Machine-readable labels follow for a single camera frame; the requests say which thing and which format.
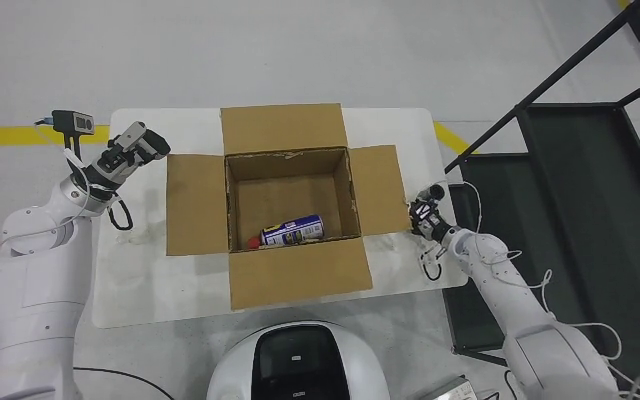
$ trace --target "cardboard box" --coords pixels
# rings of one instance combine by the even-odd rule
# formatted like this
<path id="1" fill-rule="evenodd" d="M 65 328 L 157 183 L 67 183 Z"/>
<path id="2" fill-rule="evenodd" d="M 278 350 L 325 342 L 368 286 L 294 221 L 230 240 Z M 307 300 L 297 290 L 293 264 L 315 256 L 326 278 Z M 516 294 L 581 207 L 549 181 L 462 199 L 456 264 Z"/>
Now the cardboard box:
<path id="1" fill-rule="evenodd" d="M 350 149 L 339 104 L 221 111 L 225 154 L 169 155 L 167 255 L 229 253 L 232 309 L 372 288 L 363 237 L 410 228 L 395 146 Z M 318 214 L 314 243 L 249 250 Z"/>

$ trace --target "gray floor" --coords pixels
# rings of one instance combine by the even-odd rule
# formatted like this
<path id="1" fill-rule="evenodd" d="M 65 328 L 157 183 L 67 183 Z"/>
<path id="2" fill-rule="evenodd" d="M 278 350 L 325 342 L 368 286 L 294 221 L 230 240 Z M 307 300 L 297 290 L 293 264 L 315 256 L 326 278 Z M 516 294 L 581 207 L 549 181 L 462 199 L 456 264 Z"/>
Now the gray floor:
<path id="1" fill-rule="evenodd" d="M 107 124 L 122 107 L 342 102 L 425 107 L 472 141 L 611 19 L 607 0 L 4 2 L 0 125 L 53 108 Z M 546 101 L 615 100 L 640 85 L 639 49 L 617 34 Z M 630 109 L 635 121 L 640 106 Z M 516 125 L 482 148 L 521 151 Z M 87 146 L 87 157 L 100 146 Z M 445 160 L 454 153 L 442 146 Z M 46 202 L 65 165 L 46 147 L 0 147 L 0 219 Z M 202 399 L 226 350 L 265 325 L 320 318 L 363 336 L 394 399 L 466 374 L 500 390 L 503 369 L 450 353 L 440 292 L 100 330 L 87 307 L 77 365 L 143 375 L 176 398 Z M 79 372 L 87 399 L 158 399 L 121 377 Z"/>

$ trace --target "spray can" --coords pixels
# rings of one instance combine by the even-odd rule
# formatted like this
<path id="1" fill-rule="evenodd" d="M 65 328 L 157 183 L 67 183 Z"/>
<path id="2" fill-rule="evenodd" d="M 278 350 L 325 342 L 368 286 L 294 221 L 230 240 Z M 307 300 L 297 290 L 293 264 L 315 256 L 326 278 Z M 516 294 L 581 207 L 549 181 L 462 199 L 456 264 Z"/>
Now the spray can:
<path id="1" fill-rule="evenodd" d="M 323 236 L 322 218 L 313 214 L 264 228 L 260 236 L 252 237 L 248 244 L 250 249 L 257 249 L 260 246 L 285 246 L 309 239 L 322 239 Z"/>

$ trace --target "white table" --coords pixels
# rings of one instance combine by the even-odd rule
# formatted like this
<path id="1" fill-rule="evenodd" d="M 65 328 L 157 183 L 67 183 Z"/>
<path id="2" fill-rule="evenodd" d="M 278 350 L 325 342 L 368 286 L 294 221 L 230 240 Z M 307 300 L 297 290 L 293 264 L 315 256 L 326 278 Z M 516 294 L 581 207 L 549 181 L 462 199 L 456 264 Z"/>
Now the white table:
<path id="1" fill-rule="evenodd" d="M 426 185 L 445 180 L 427 110 L 345 108 L 343 115 L 349 147 L 396 145 L 407 200 Z M 175 154 L 222 155 L 219 116 L 217 108 L 122 109 L 111 117 L 110 130 L 113 137 L 132 122 L 142 121 L 162 135 Z M 108 218 L 100 222 L 93 297 L 93 322 L 100 328 L 233 312 L 228 255 L 165 255 L 166 172 L 166 158 L 154 161 L 138 169 L 119 190 L 134 218 L 132 232 L 116 231 Z M 448 191 L 440 207 L 443 216 L 454 222 Z M 364 243 L 373 289 L 295 305 L 443 289 L 467 282 L 446 254 L 440 279 L 427 279 L 418 262 L 420 240 L 407 232 L 365 237 Z"/>

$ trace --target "yellow tape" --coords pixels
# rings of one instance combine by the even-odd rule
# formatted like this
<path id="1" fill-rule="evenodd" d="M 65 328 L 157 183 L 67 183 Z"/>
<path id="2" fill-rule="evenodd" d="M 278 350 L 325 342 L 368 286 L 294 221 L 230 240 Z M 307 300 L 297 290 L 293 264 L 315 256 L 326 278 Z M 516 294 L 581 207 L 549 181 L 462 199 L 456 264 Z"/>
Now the yellow tape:
<path id="1" fill-rule="evenodd" d="M 433 126 L 436 128 L 436 137 L 439 141 L 444 143 L 447 147 L 453 150 L 456 154 L 460 154 L 469 147 L 469 143 L 465 142 L 458 135 L 453 133 L 449 128 L 442 125 L 439 122 L 433 121 Z"/>
<path id="2" fill-rule="evenodd" d="M 436 137 L 446 146 L 451 148 L 456 154 L 462 153 L 469 144 L 453 133 L 449 128 L 439 122 L 433 123 L 436 130 Z M 63 136 L 55 132 L 50 126 L 41 125 L 40 131 L 56 144 L 64 144 Z M 81 144 L 106 143 L 109 140 L 109 126 L 96 126 L 96 133 L 93 136 L 83 136 Z M 38 135 L 32 126 L 0 126 L 0 146 L 31 146 L 48 144 Z"/>
<path id="3" fill-rule="evenodd" d="M 40 125 L 40 131 L 56 144 L 64 144 L 62 133 L 55 132 L 51 126 Z M 80 144 L 106 143 L 109 140 L 109 126 L 96 126 L 94 135 L 82 136 Z M 48 144 L 33 129 L 33 126 L 0 126 L 0 146 L 30 146 Z"/>

